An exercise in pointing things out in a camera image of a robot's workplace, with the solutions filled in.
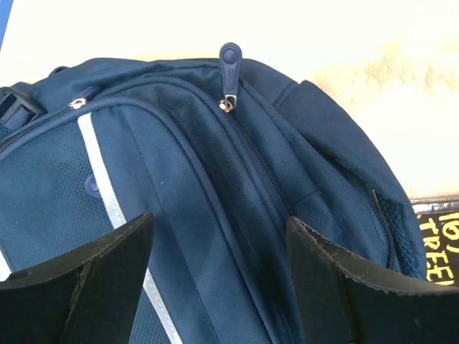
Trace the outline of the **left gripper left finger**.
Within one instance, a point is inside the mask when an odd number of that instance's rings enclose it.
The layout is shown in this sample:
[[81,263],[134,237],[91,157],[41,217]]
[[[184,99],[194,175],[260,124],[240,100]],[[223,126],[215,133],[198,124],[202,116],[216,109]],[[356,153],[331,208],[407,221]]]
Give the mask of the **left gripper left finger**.
[[108,235],[1,283],[2,343],[128,343],[151,254],[154,220]]

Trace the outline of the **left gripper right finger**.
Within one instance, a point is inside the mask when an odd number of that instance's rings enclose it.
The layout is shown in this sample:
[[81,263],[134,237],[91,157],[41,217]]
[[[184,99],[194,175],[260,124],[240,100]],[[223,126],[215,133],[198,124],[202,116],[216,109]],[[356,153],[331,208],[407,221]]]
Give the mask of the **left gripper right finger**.
[[306,343],[457,343],[458,288],[399,274],[290,217],[287,251]]

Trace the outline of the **navy blue school backpack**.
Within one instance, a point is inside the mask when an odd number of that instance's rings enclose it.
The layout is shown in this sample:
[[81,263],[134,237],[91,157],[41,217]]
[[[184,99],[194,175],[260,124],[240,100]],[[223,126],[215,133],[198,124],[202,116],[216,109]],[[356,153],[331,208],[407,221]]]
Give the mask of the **navy blue school backpack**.
[[409,199],[313,83],[243,59],[96,58],[1,89],[1,260],[18,271],[144,213],[132,343],[302,343],[286,221],[424,279]]

